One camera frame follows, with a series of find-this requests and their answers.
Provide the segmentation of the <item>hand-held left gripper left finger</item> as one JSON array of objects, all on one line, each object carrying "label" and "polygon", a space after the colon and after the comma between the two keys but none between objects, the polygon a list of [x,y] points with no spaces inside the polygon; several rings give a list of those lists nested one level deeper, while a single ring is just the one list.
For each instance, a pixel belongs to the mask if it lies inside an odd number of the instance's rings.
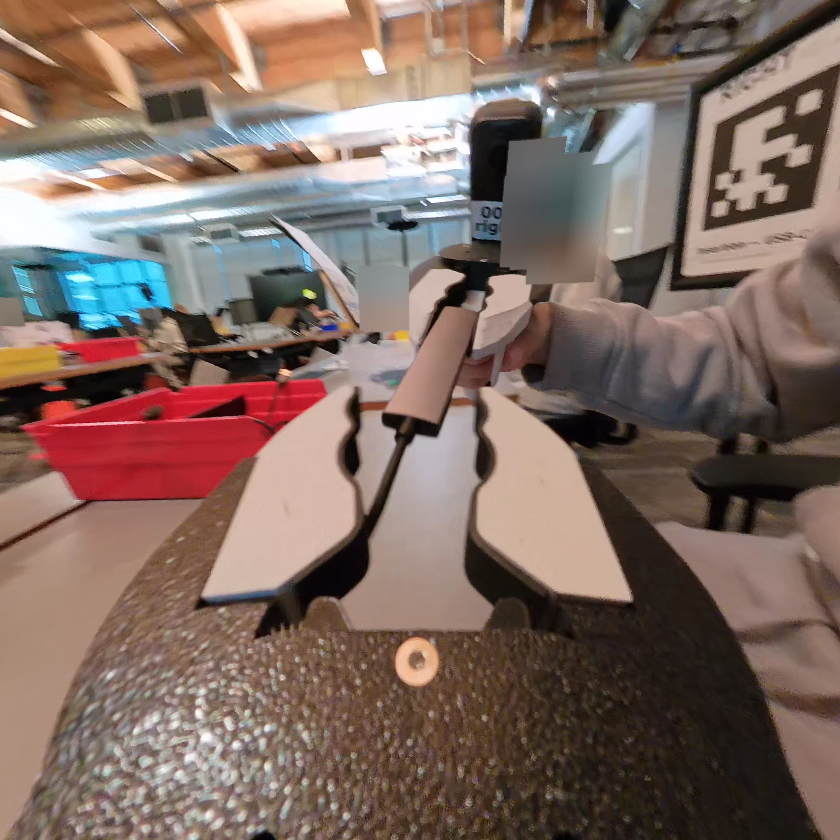
[{"label": "hand-held left gripper left finger", "polygon": [[201,603],[284,602],[297,621],[319,597],[340,600],[369,568],[358,388],[342,385],[257,454]]}]

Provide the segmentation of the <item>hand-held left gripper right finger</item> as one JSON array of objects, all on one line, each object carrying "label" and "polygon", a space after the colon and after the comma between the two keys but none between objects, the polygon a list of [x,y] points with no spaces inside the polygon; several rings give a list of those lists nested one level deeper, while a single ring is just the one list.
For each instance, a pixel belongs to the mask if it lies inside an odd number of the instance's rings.
[{"label": "hand-held left gripper right finger", "polygon": [[564,604],[627,607],[634,595],[578,455],[490,388],[476,395],[476,474],[465,572],[490,604],[531,616]]}]

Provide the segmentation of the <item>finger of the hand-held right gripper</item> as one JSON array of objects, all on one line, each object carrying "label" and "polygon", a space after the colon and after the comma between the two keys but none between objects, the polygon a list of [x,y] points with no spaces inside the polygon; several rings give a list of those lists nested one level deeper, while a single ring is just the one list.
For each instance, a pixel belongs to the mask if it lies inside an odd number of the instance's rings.
[{"label": "finger of the hand-held right gripper", "polygon": [[478,315],[468,358],[482,360],[504,353],[528,324],[532,303],[528,291],[469,291],[466,309]]},{"label": "finger of the hand-held right gripper", "polygon": [[410,341],[419,347],[429,320],[438,303],[446,299],[448,290],[465,279],[465,275],[444,267],[441,259],[426,259],[410,272]]}]

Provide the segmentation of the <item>grey usb hub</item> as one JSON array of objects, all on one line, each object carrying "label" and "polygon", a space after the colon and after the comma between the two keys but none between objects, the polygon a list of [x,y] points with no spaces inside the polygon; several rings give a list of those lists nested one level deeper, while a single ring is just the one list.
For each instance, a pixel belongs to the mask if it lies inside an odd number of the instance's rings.
[{"label": "grey usb hub", "polygon": [[474,336],[478,313],[445,307],[416,352],[382,416],[398,438],[436,437]]}]

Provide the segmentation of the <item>person's right forearm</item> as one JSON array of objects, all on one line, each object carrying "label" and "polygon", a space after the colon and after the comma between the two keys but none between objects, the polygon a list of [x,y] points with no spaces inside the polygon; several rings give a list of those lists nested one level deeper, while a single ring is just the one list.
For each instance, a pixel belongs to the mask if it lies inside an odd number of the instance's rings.
[{"label": "person's right forearm", "polygon": [[753,272],[721,306],[656,317],[634,304],[553,304],[541,391],[626,422],[785,442],[839,420],[839,232]]}]

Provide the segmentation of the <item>person's right hand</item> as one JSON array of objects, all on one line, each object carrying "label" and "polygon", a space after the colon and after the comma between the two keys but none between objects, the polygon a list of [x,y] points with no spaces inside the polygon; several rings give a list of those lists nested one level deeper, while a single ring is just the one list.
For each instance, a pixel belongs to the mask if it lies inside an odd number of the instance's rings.
[{"label": "person's right hand", "polygon": [[532,305],[527,326],[509,343],[504,353],[482,360],[471,360],[466,356],[456,384],[466,390],[479,390],[496,385],[501,373],[518,371],[529,364],[544,364],[552,329],[553,305],[549,302]]}]

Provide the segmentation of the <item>tilted board with sheet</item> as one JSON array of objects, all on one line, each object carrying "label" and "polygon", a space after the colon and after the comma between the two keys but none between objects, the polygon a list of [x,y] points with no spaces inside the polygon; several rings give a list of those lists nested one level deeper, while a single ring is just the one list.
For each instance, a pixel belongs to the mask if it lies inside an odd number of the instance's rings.
[{"label": "tilted board with sheet", "polygon": [[353,283],[345,276],[327,253],[304,231],[290,225],[277,215],[269,216],[270,223],[301,250],[318,266],[327,282],[329,294],[336,301],[347,322],[357,329],[361,328],[359,294]]}]

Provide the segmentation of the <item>black bin divider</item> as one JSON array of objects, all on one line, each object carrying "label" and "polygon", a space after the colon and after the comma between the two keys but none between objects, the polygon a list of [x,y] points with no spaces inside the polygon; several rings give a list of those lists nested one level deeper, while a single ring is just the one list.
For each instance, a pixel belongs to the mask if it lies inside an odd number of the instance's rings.
[{"label": "black bin divider", "polygon": [[243,395],[237,395],[225,402],[210,406],[193,413],[187,419],[218,419],[230,417],[248,417],[247,402]]}]

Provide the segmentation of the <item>large black screen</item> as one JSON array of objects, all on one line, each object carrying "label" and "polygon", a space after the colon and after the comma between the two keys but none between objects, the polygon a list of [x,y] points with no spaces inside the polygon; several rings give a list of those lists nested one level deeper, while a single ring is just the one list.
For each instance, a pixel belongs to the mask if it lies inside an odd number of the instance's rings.
[{"label": "large black screen", "polygon": [[298,304],[317,303],[327,307],[326,290],[320,274],[303,267],[281,267],[247,276],[250,297],[260,322],[268,322],[278,308],[295,311]]}]

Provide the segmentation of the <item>large red parts bin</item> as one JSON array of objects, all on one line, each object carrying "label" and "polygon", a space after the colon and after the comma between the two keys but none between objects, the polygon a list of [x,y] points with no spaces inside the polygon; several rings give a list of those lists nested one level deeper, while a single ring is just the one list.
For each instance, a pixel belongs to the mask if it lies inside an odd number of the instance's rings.
[{"label": "large red parts bin", "polygon": [[[321,380],[159,388],[24,430],[82,501],[201,499],[326,394]],[[248,416],[187,419],[239,395]],[[164,418],[145,422],[150,405],[162,405]]]}]

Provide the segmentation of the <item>black office chair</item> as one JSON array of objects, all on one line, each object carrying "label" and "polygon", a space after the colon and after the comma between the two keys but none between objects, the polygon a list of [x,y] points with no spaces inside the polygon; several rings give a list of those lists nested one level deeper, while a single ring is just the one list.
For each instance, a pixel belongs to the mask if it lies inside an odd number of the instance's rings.
[{"label": "black office chair", "polygon": [[792,502],[804,492],[839,481],[839,457],[779,455],[758,439],[749,454],[739,453],[739,438],[723,439],[717,453],[689,471],[692,484],[707,499],[706,528],[723,531],[733,500],[743,502],[740,533],[753,531],[765,501]]}]

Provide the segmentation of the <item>red storage tray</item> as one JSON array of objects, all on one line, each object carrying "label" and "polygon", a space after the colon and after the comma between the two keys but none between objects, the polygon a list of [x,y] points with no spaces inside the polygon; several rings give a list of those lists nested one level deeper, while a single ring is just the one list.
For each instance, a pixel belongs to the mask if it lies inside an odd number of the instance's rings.
[{"label": "red storage tray", "polygon": [[63,354],[77,358],[80,364],[97,364],[107,361],[141,356],[140,342],[133,337],[86,339],[69,343],[58,343]]}]

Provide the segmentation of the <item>black framed marker poster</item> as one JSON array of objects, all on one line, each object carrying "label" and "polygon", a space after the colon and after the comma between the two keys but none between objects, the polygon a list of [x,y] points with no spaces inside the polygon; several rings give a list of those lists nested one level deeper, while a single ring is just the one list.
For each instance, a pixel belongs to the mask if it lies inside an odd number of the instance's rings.
[{"label": "black framed marker poster", "polygon": [[838,97],[838,1],[693,86],[672,291],[734,287],[802,252],[838,194]]}]

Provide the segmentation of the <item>yellow storage tray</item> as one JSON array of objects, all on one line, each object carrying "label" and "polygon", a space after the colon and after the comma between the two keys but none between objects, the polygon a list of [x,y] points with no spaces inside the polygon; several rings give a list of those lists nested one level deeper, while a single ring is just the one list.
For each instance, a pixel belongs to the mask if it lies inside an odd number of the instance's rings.
[{"label": "yellow storage tray", "polygon": [[1,348],[1,379],[57,371],[62,367],[54,344]]}]

